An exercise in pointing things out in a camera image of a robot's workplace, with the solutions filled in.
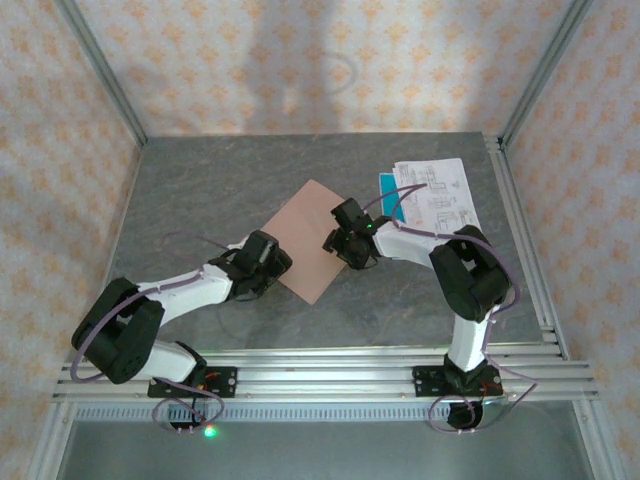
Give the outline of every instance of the orange patterned wall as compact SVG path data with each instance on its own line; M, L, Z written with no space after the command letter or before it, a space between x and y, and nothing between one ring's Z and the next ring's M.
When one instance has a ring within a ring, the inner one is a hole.
M50 0L0 4L0 478L25 477L135 143Z
M509 152L563 330L640 478L640 3L596 1Z
M501 133L570 0L80 0L150 136Z

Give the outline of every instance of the white robotic arm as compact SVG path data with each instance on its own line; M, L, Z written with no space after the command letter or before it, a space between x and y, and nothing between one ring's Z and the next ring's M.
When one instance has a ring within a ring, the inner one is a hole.
M373 220L352 198L331 213L339 228L324 248L336 251L351 268L360 270L372 258L388 257L435 270L454 311L453 340L445 356L447 380L463 390L486 366L482 347L489 318L511 286L495 258L471 242L407 233L388 217ZM460 233L488 244L476 227L467 225Z
M259 297L292 265L278 241L260 230L234 247L240 248L167 280L138 285L126 278L113 280L76 329L72 345L116 384L133 378L164 378L201 385L201 357L179 342L156 340L159 329L205 305L247 295ZM127 299L130 305L120 308ZM105 323L114 310L123 318L130 317L129 321L113 315ZM95 338L85 345L89 335Z
M373 242L381 257L407 260L433 269L429 254L436 247L444 245L446 240L406 233L387 222L377 229ZM484 360L482 342L490 314L488 312L481 322L454 315L453 339L447 356L464 372L472 371Z

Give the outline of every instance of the gray table surface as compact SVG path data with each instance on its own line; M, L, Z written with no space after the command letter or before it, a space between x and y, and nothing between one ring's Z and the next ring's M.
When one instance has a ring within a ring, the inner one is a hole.
M382 133L153 138L116 248L112 277L139 283L196 265L168 256L160 238L177 229L239 241L262 227L309 179L360 202L378 195L395 162L460 157L482 230L516 270L523 302L505 313L492 342L539 341L541 333L480 133ZM371 213L378 215L379 206ZM221 253L194 240L172 246L203 263ZM383 260L345 268L310 306L280 284L254 302L204 307L172 321L159 338L198 350L446 345L453 313L432 270Z

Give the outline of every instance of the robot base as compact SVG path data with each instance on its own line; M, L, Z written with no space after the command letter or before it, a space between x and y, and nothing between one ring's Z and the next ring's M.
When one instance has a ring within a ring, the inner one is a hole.
M470 372L462 372L445 357L444 365L413 367L416 397L500 397L503 395L500 372L483 361Z
M205 367L203 380L194 388L200 388L211 393L215 393L220 398L233 398L236 395L236 385L238 383L238 369L235 367ZM192 398L197 394L186 392L179 388L155 379L149 383L147 390L149 398Z

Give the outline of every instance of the glass panel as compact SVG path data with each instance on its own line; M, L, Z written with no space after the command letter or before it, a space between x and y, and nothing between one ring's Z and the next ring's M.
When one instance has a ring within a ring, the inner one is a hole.
M421 421L227 421L211 437L76 422L65 458L61 480L593 478L571 402L526 403L462 436Z

